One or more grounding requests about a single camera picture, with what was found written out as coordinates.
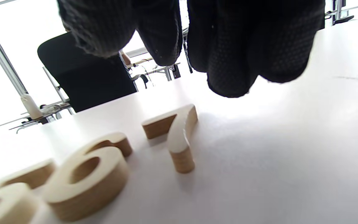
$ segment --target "cable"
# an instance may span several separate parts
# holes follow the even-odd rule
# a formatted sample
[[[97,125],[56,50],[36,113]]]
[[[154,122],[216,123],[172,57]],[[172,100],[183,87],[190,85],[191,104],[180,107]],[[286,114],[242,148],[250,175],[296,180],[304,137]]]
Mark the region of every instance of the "cable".
[[[147,77],[149,77],[149,80],[150,80],[150,82],[152,83],[152,85],[155,86],[154,83],[153,83],[153,81],[152,81],[152,78],[150,78],[150,75],[149,75],[149,73],[147,72],[146,68],[145,68],[143,65],[141,65],[141,66],[145,69],[146,75],[147,75]]]

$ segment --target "wooden number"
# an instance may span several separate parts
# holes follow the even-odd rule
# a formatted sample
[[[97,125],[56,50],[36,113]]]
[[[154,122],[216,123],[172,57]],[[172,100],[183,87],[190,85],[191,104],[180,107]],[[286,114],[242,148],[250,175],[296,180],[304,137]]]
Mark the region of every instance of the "wooden number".
[[[195,106],[187,105],[142,124],[148,139],[168,133],[168,150],[179,173],[189,173],[195,167],[188,138],[197,120]]]
[[[25,183],[14,183],[0,189],[0,224],[29,223],[37,207],[37,199]]]
[[[88,217],[124,188],[129,171],[123,154],[131,152],[123,133],[104,136],[82,147],[47,181],[44,200],[63,221]]]
[[[31,189],[43,185],[55,170],[46,160],[0,180],[0,224],[26,224],[35,214],[38,201]]]

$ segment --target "person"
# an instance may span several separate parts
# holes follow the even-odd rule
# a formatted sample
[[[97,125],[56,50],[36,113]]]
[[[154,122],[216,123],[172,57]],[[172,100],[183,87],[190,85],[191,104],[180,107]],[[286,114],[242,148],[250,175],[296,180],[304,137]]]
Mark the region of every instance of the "person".
[[[64,29],[66,30],[67,33],[71,32],[71,29],[67,25],[65,25],[64,23],[63,23],[63,27],[64,27]],[[131,65],[132,64],[130,57],[127,54],[125,54],[125,52],[122,49],[119,51],[119,54],[121,55],[122,61],[124,62],[125,65]]]
[[[119,51],[119,53],[121,54],[122,60],[124,61],[125,65],[131,65],[131,59],[129,58],[129,56],[127,54],[125,54],[125,52],[121,49]]]
[[[158,65],[172,65],[182,48],[179,0],[58,0],[60,16],[90,54],[118,53],[138,31]],[[187,0],[187,51],[216,94],[240,97],[261,75],[298,78],[321,27],[325,0]]]

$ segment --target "white table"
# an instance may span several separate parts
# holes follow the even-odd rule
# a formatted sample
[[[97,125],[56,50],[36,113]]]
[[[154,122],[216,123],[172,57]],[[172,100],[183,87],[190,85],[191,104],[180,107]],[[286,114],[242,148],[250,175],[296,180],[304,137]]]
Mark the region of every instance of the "white table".
[[[199,115],[196,169],[182,175],[166,136],[148,141],[140,124],[189,103]],[[0,177],[50,157],[61,163],[113,131],[134,148],[130,179],[78,223],[358,223],[358,22],[320,31],[306,72],[291,83],[259,78],[250,94],[227,99],[205,76],[183,77],[1,141]],[[57,223],[45,204],[32,222]]]

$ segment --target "black office chair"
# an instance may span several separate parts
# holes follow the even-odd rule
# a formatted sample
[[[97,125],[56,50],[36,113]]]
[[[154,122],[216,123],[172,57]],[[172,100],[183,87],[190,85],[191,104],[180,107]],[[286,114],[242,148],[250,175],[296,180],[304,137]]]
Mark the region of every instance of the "black office chair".
[[[38,47],[38,57],[70,98],[76,112],[136,92],[119,55],[99,58],[76,47],[70,33]]]

